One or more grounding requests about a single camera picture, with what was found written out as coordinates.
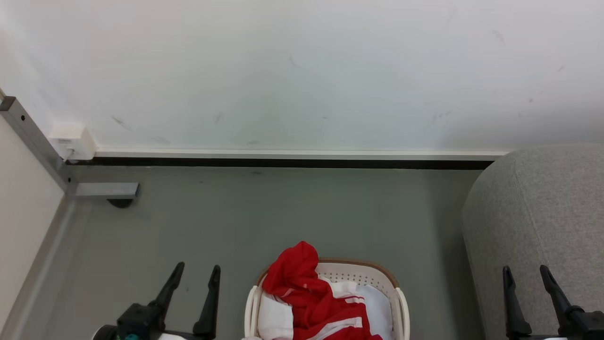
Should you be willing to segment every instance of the beige wall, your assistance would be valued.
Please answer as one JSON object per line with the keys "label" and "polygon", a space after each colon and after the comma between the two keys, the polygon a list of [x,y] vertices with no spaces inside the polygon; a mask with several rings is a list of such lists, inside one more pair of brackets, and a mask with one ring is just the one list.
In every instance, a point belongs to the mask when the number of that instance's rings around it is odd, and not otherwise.
{"label": "beige wall", "polygon": [[63,191],[0,118],[0,330]]}

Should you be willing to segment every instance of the black clamp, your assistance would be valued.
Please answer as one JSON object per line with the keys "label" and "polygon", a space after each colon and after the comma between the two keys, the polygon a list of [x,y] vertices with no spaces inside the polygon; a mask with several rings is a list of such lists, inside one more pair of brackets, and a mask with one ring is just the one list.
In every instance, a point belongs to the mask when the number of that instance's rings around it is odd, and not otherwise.
{"label": "black clamp", "polygon": [[531,335],[533,330],[524,320],[522,310],[516,297],[516,283],[510,267],[503,267],[503,297],[506,307],[506,336],[510,340],[542,340],[564,337],[576,340],[604,340],[604,313],[595,311],[586,313],[579,306],[572,306],[564,292],[554,279],[550,269],[541,265],[539,268],[545,290],[550,294],[551,301],[558,319],[558,335]]}
{"label": "black clamp", "polygon": [[220,267],[214,266],[208,282],[208,296],[193,333],[165,330],[165,316],[170,307],[172,294],[181,282],[185,264],[180,262],[166,281],[157,298],[148,305],[132,304],[118,319],[117,326],[103,326],[93,340],[157,340],[163,333],[178,335],[187,340],[213,340],[216,337]]}

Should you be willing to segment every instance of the white trim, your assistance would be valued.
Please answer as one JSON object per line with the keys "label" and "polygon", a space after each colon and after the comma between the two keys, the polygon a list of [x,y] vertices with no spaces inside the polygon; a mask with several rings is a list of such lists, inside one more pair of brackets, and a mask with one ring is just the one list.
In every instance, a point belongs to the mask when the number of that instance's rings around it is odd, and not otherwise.
{"label": "white trim", "polygon": [[246,338],[255,335],[255,330],[252,331],[252,304],[255,298],[255,292],[258,286],[252,287],[249,291],[248,300],[245,303],[245,318],[243,319],[243,334]]}
{"label": "white trim", "polygon": [[409,320],[409,305],[403,291],[396,287],[396,292],[399,294],[400,307],[403,308],[403,340],[409,340],[411,336],[411,321]]}
{"label": "white trim", "polygon": [[97,148],[96,157],[329,160],[496,160],[510,151],[296,151]]}

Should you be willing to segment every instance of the white plastic basket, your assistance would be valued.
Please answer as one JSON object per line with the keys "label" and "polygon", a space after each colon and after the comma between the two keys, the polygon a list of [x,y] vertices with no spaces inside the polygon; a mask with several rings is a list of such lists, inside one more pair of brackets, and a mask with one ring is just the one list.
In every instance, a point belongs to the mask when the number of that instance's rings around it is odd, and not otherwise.
{"label": "white plastic basket", "polygon": [[[367,284],[379,289],[390,300],[392,308],[392,325],[394,328],[394,338],[397,340],[409,340],[410,322],[409,307],[403,291],[399,284],[389,271],[377,264],[338,259],[338,258],[320,258],[316,272],[331,282],[355,281],[364,286]],[[258,311],[260,309],[260,296],[262,294],[262,281],[267,274],[266,270],[258,283],[249,291],[248,300],[245,304],[245,337],[259,336],[257,330]]]}

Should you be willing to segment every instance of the black baseboard strip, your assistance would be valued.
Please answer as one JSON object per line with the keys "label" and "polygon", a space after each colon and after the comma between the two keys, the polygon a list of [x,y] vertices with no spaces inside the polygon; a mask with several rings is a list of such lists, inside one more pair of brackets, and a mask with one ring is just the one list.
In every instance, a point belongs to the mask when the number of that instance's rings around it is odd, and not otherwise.
{"label": "black baseboard strip", "polygon": [[352,168],[484,170],[490,160],[314,160],[314,159],[184,159],[95,157],[70,165],[102,166],[240,166],[250,168]]}

